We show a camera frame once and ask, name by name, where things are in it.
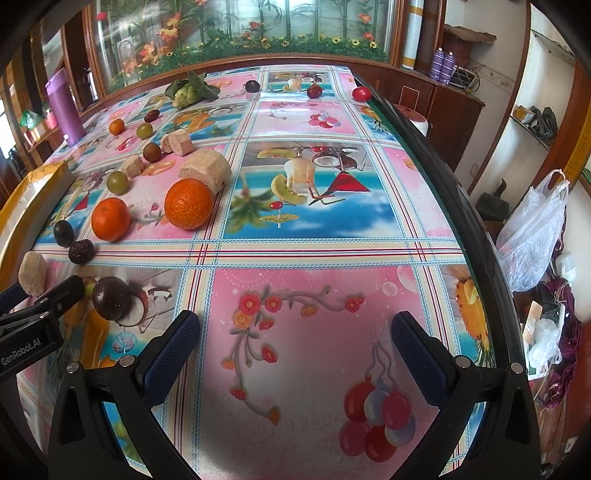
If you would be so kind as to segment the dark wrinkled passion fruit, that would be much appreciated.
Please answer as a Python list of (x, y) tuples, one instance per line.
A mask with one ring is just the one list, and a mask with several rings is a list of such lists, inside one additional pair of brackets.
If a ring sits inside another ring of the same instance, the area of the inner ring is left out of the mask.
[(68, 249), (68, 258), (76, 265), (88, 263), (93, 259), (94, 255), (95, 247), (89, 239), (74, 241)]

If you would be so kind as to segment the smaller orange tangerine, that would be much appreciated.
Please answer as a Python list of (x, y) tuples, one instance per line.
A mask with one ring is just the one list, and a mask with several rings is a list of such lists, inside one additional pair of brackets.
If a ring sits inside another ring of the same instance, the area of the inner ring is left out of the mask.
[(119, 198), (107, 198), (93, 209), (91, 227), (94, 235), (103, 241), (115, 242), (128, 230), (131, 216), (127, 205)]

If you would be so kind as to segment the large orange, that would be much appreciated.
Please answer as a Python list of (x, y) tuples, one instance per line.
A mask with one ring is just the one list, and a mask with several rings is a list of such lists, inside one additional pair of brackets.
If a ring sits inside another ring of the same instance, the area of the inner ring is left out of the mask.
[(185, 178), (175, 182), (167, 191), (164, 212), (177, 228), (194, 230), (211, 217), (213, 195), (204, 183)]

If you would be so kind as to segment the large beige sponge cake piece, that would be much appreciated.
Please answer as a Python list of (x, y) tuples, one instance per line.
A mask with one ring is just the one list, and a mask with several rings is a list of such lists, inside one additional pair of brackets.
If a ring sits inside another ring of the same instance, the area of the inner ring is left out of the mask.
[(179, 170), (180, 179), (194, 179), (216, 195), (228, 183), (231, 169), (221, 153), (211, 149), (198, 149), (186, 156)]

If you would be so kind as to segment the green round fruit near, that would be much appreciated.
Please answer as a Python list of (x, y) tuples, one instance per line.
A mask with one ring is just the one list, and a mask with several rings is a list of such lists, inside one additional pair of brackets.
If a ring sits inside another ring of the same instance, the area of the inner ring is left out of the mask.
[(121, 171), (113, 171), (107, 178), (107, 188), (115, 195), (123, 195), (129, 188), (128, 177)]

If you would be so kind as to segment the green round fruit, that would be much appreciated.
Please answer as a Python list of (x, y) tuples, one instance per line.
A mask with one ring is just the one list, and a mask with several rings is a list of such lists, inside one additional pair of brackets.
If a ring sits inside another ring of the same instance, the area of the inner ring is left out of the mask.
[(121, 171), (113, 171), (107, 178), (107, 188), (115, 195), (123, 195), (129, 188), (128, 177)]
[(150, 123), (144, 122), (136, 128), (135, 134), (141, 140), (149, 139), (153, 135), (153, 127)]

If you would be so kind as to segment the small beige cake piece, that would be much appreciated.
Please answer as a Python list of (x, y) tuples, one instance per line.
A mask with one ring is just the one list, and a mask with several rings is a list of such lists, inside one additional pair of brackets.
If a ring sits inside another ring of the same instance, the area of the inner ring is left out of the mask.
[(128, 178), (139, 176), (146, 168), (145, 163), (139, 155), (129, 155), (121, 164), (120, 171)]

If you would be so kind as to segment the white plastic bag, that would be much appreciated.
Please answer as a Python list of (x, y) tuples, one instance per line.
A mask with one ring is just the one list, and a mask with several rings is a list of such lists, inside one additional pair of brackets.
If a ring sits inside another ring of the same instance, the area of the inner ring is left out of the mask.
[(530, 187), (496, 241), (497, 257), (509, 291), (535, 287), (550, 264), (565, 220), (569, 181), (555, 169)]

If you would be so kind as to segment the brown round fruit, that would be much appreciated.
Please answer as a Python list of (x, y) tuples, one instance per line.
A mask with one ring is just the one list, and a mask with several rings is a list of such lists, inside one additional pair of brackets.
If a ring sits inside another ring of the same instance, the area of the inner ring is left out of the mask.
[(143, 147), (142, 156), (148, 163), (155, 163), (161, 159), (162, 151), (159, 145), (149, 142)]

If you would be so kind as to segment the small orange tangerine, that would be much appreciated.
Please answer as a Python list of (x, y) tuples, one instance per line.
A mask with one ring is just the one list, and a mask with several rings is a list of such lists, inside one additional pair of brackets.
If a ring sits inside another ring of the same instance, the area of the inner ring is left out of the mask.
[(109, 124), (108, 129), (111, 135), (117, 136), (125, 130), (124, 121), (120, 118), (115, 119)]

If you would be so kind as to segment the green round fruit far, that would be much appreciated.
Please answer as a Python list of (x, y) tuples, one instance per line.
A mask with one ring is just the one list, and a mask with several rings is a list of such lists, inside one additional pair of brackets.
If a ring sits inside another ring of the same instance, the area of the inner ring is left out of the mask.
[(135, 134), (141, 140), (149, 139), (153, 135), (153, 127), (150, 123), (144, 122), (136, 128)]

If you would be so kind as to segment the purple thermos bottle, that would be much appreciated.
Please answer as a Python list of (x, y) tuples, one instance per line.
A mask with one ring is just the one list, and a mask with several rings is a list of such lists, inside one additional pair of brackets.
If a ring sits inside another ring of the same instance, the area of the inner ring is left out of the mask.
[(80, 120), (76, 104), (70, 91), (68, 76), (64, 68), (59, 69), (45, 84), (50, 107), (68, 146), (76, 145), (86, 131)]

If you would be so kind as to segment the beige cake roll slice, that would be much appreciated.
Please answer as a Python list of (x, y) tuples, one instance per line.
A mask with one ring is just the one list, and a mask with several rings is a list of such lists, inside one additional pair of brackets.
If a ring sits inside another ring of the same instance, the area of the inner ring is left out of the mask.
[(188, 132), (178, 129), (162, 136), (160, 149), (164, 154), (174, 153), (177, 156), (186, 156), (194, 151), (194, 146)]

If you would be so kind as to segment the dark red date fruit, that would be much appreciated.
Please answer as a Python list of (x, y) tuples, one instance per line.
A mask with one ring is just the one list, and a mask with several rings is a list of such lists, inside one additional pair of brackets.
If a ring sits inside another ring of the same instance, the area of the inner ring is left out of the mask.
[(155, 121), (160, 116), (160, 111), (158, 109), (152, 109), (148, 111), (144, 116), (144, 121), (146, 123), (151, 123)]

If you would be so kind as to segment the colourful fruit print tablecloth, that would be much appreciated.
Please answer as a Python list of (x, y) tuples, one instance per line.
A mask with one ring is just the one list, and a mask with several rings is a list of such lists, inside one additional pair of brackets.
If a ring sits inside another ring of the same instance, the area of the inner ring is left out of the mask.
[[(209, 82), (214, 102), (178, 111), (156, 88), (100, 111), (52, 155), (75, 180), (34, 245), (48, 283), (114, 276), (133, 295), (119, 322), (90, 302), (70, 310), (62, 348), (18, 376), (33, 437), (47, 447), (68, 363), (109, 367), (190, 310), (204, 337), (155, 417), (200, 477), (387, 479), (436, 416), (393, 346), (394, 315), (409, 311), (453, 355), (494, 362), (464, 252), (396, 130), (353, 101), (348, 69), (247, 68)], [(322, 96), (310, 99), (314, 83)], [(231, 177), (204, 225), (177, 228), (164, 199), (186, 158), (166, 154), (122, 196), (126, 234), (100, 240), (93, 209), (110, 197), (108, 176), (141, 155), (135, 131), (151, 109), (153, 143), (184, 129), (197, 150), (224, 155)], [(93, 242), (91, 261), (73, 264), (56, 244), (59, 220)]]

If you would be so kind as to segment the green custard apple with leaves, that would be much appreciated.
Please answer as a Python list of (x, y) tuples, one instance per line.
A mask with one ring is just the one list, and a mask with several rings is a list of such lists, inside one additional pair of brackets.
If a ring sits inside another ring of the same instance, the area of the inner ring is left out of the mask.
[(201, 100), (215, 100), (221, 93), (221, 88), (208, 84), (206, 74), (190, 71), (185, 79), (177, 79), (170, 83), (164, 95), (171, 100), (172, 106), (182, 110)]

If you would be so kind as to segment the dark purple plum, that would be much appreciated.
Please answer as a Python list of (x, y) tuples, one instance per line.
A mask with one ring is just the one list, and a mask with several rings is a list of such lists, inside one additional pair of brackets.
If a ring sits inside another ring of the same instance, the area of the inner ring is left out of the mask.
[(259, 93), (260, 85), (256, 80), (249, 80), (245, 82), (245, 91), (247, 93)]

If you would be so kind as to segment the bright red tomato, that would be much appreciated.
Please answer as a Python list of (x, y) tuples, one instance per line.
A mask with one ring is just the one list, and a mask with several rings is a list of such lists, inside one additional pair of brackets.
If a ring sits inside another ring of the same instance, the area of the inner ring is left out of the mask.
[(359, 86), (353, 89), (352, 97), (356, 102), (368, 102), (372, 99), (372, 92), (368, 87)]

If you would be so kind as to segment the purple spray can left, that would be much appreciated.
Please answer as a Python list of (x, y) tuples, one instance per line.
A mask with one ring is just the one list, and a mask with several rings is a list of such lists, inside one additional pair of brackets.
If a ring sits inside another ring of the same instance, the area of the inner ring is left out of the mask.
[(445, 53), (441, 47), (439, 47), (433, 54), (431, 69), (430, 69), (430, 79), (439, 82), (442, 74), (443, 63), (445, 60)]

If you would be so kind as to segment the purple spray can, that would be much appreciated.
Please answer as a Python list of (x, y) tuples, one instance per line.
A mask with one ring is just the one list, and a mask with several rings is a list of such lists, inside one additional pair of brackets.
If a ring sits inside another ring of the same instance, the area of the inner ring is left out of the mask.
[(456, 68), (456, 59), (453, 52), (445, 52), (440, 72), (440, 82), (449, 85)]
[(433, 54), (431, 69), (430, 69), (430, 79), (439, 82), (442, 74), (443, 63), (445, 60), (445, 53), (441, 47), (439, 47)]

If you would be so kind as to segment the purple spray can right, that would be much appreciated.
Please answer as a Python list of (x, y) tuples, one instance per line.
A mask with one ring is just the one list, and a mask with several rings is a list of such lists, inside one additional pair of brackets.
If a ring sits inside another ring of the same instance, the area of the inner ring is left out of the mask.
[(449, 85), (456, 68), (456, 59), (453, 52), (445, 52), (440, 72), (440, 82)]

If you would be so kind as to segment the dark red cherry fruit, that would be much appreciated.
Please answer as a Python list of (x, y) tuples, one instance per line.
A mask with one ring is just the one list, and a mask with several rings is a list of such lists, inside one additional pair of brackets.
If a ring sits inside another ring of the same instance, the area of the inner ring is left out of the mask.
[(310, 99), (317, 99), (322, 96), (322, 87), (316, 83), (311, 84), (307, 89), (307, 95)]

